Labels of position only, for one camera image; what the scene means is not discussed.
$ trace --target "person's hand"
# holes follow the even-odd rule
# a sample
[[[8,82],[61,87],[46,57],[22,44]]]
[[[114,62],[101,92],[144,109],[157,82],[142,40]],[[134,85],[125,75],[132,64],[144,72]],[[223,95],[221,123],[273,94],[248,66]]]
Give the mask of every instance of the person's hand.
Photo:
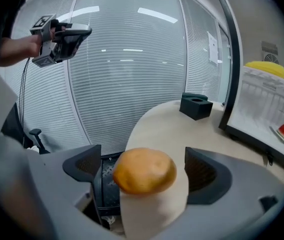
[[[2,38],[0,67],[8,67],[26,58],[37,57],[40,53],[42,38],[31,35],[20,39]]]

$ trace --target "window blinds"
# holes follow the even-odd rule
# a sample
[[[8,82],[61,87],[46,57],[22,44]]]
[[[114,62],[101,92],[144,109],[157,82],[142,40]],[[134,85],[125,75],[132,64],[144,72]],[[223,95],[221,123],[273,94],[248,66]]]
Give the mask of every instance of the window blinds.
[[[209,60],[208,32],[219,40],[216,19],[195,0],[181,0],[188,34],[188,70],[186,91],[204,94],[210,101],[218,100],[221,65]],[[218,42],[218,60],[221,48]]]
[[[73,0],[31,0],[21,9],[12,33],[12,38],[30,35],[30,27],[45,14],[57,17],[69,13]],[[5,68],[5,80],[19,95],[22,72],[26,60]],[[40,128],[41,140],[51,152],[88,145],[89,142],[81,129],[76,111],[72,109],[67,92],[62,63],[39,68],[31,61],[28,66],[25,88],[25,133]],[[29,137],[36,144],[33,136]]]
[[[69,60],[89,139],[102,154],[125,150],[138,119],[185,88],[185,28],[178,0],[77,0],[73,23],[93,33]]]

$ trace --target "black square block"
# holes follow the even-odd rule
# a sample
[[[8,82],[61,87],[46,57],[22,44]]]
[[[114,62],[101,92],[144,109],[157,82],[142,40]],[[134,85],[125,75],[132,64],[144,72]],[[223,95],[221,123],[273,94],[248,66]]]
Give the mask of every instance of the black square block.
[[[197,97],[183,97],[180,111],[188,117],[199,120],[211,114],[213,103]]]

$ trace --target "yellow object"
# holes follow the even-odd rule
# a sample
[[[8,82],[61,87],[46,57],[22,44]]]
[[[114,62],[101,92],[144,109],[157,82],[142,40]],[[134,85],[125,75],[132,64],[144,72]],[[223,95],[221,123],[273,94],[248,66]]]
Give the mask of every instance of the yellow object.
[[[245,64],[245,66],[262,70],[270,74],[284,78],[284,67],[273,62],[268,61],[252,61]]]
[[[134,148],[121,154],[113,180],[128,194],[147,195],[168,189],[176,179],[176,165],[164,152]]]

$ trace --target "ventilation grille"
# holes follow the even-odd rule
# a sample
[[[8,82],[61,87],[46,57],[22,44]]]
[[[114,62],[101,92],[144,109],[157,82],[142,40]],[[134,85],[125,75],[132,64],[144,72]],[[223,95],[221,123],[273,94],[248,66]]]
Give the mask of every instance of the ventilation grille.
[[[277,57],[275,57],[273,54],[266,54],[266,56],[264,57],[264,61],[279,64]]]
[[[269,42],[262,41],[262,51],[273,55],[278,55],[276,45]]]
[[[88,174],[96,175],[99,167],[101,166],[101,157],[100,155],[87,155],[82,159],[76,161],[76,167]]]
[[[210,185],[216,178],[216,170],[195,156],[185,156],[185,172],[188,177],[189,192],[200,190]]]

